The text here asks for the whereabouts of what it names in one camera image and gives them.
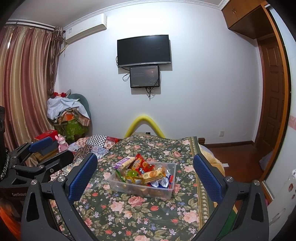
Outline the yellow foam tube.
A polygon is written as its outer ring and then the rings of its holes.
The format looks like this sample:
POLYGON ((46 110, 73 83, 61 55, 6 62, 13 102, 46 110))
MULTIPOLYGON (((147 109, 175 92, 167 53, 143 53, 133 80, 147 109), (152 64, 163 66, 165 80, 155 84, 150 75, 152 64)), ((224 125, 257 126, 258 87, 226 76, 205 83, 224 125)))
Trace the yellow foam tube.
POLYGON ((125 138, 130 137, 141 125, 149 126, 153 130, 153 132, 160 138, 166 137, 152 118, 147 115, 140 115, 132 122, 132 124, 128 128, 127 132, 125 133, 125 138))

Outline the blue white snack bag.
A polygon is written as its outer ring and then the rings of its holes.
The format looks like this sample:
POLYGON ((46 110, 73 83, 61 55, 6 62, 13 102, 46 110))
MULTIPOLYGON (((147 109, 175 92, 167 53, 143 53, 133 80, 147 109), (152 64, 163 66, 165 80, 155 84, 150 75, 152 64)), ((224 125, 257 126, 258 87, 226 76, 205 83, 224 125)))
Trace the blue white snack bag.
POLYGON ((159 180, 152 181, 152 182, 148 183, 148 185, 151 187, 154 187, 154 188, 168 189, 168 188, 170 188, 173 180, 174 180, 174 176, 170 175, 170 176, 163 177, 159 180))

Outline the green peas snack bag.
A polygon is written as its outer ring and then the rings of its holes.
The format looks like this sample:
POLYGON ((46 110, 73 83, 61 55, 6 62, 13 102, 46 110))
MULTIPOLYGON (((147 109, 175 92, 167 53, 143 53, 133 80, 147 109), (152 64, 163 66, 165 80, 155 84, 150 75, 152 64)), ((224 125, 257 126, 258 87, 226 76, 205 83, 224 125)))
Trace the green peas snack bag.
POLYGON ((120 171, 118 171, 117 169, 115 169, 115 174, 116 174, 116 177, 118 178, 118 180, 120 181, 120 182, 126 182, 126 179, 125 179, 125 177, 121 174, 121 172, 120 171))

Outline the red snack bag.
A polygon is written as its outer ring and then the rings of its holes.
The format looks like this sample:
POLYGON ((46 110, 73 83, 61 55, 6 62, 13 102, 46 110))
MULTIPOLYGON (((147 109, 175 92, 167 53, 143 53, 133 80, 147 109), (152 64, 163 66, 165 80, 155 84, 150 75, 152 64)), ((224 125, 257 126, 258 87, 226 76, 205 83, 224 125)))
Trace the red snack bag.
POLYGON ((142 155, 137 154, 135 157, 135 161, 132 164, 131 169, 133 171, 136 171, 139 175, 142 175, 144 173, 150 172, 154 170, 154 165, 149 164, 145 159, 142 157, 142 155))

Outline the purple cracker roll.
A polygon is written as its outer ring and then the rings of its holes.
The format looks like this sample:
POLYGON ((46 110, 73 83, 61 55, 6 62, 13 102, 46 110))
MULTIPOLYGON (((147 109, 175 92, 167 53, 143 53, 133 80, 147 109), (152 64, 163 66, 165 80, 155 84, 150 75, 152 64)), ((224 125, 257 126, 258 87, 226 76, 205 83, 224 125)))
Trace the purple cracker roll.
POLYGON ((135 157, 127 156, 114 164, 114 169, 120 170, 128 167, 135 161, 135 157))

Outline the orange rice cracker pack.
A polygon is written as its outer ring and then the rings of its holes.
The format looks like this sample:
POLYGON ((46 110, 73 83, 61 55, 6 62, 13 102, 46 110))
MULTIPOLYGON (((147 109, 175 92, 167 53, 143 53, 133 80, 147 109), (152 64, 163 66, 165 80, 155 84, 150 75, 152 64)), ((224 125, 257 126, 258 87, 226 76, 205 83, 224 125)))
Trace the orange rice cracker pack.
POLYGON ((152 181, 156 181, 163 177, 166 177, 166 171, 167 169, 165 167, 160 167, 158 169, 142 174, 143 184, 147 184, 152 181))

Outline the green jelly cup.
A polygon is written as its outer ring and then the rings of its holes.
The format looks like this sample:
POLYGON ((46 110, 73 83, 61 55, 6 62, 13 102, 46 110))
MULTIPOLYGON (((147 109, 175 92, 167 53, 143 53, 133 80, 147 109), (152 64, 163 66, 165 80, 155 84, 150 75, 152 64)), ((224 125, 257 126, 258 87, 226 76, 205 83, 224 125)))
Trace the green jelly cup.
POLYGON ((128 169, 125 175, 126 179, 132 179, 135 177, 139 177, 138 172, 132 169, 128 169))

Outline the pile of clothes on chair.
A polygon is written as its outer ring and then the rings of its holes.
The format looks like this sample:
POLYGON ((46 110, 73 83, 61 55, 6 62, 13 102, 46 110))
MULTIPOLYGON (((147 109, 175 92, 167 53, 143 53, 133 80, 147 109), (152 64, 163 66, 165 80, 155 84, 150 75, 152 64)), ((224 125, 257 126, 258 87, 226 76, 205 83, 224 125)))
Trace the pile of clothes on chair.
POLYGON ((91 112, 86 97, 71 90, 52 93, 47 100, 47 117, 69 144, 86 136, 91 126, 91 112))

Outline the wooden door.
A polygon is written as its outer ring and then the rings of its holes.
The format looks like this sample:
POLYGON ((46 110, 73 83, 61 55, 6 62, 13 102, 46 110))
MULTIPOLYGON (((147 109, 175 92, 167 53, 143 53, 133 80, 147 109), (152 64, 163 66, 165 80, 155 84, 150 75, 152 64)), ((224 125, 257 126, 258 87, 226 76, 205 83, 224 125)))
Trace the wooden door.
POLYGON ((261 116, 255 146, 272 153, 260 181, 267 178, 280 152, 290 106, 290 74, 284 45, 276 34, 257 39, 262 66, 261 116))

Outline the wooden overhead cabinet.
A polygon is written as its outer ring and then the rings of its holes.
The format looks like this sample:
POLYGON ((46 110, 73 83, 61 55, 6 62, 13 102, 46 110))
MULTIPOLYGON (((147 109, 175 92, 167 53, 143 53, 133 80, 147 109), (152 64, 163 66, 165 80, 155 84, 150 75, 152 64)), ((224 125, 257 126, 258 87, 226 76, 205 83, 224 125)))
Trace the wooden overhead cabinet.
POLYGON ((228 29, 251 39, 273 34, 273 27, 261 3, 262 1, 229 1, 222 9, 228 29))

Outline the dark floral bedspread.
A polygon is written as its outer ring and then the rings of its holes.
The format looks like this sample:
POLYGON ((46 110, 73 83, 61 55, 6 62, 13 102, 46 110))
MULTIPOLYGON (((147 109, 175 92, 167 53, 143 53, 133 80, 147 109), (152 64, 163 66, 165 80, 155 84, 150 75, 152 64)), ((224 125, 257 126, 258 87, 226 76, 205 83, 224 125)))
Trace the dark floral bedspread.
POLYGON ((214 210, 193 168, 196 137, 177 140, 135 134, 116 143, 98 160, 97 170, 74 209, 99 240, 191 240, 214 210), (171 163, 171 195, 166 189, 121 183, 116 162, 142 155, 171 163))

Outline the clear bag of pastries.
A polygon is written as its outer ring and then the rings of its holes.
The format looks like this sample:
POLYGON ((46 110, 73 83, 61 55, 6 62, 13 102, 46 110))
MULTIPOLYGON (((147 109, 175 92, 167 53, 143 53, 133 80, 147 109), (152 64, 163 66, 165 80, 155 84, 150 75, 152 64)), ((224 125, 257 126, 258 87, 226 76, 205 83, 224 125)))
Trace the clear bag of pastries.
POLYGON ((125 193, 143 197, 155 197, 155 191, 149 186, 126 186, 125 193))

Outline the small wall monitor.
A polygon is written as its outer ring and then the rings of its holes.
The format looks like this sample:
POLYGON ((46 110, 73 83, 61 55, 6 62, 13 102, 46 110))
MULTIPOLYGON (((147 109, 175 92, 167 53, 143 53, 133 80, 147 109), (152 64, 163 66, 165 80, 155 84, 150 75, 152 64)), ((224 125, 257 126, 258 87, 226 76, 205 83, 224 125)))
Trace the small wall monitor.
POLYGON ((160 69, 158 65, 135 66, 130 68, 130 87, 159 87, 160 69))

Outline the clear plastic storage bin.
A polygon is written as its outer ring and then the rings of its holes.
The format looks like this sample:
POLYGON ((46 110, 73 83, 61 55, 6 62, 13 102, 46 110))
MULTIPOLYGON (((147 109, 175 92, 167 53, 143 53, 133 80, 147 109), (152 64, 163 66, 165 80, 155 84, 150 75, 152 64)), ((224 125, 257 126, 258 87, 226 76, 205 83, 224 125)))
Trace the clear plastic storage bin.
POLYGON ((149 164, 154 166, 152 174, 158 179, 123 176, 118 170, 114 170, 108 178, 111 190, 142 197, 171 199, 175 188, 177 164, 165 162, 149 162, 149 164))

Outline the gold snack bar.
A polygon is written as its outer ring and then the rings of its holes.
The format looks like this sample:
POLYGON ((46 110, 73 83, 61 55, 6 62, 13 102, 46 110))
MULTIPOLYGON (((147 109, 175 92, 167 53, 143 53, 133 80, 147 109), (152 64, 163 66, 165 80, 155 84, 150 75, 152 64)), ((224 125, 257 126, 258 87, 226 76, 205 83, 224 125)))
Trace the gold snack bar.
POLYGON ((138 176, 125 176, 126 183, 142 185, 143 179, 138 176))

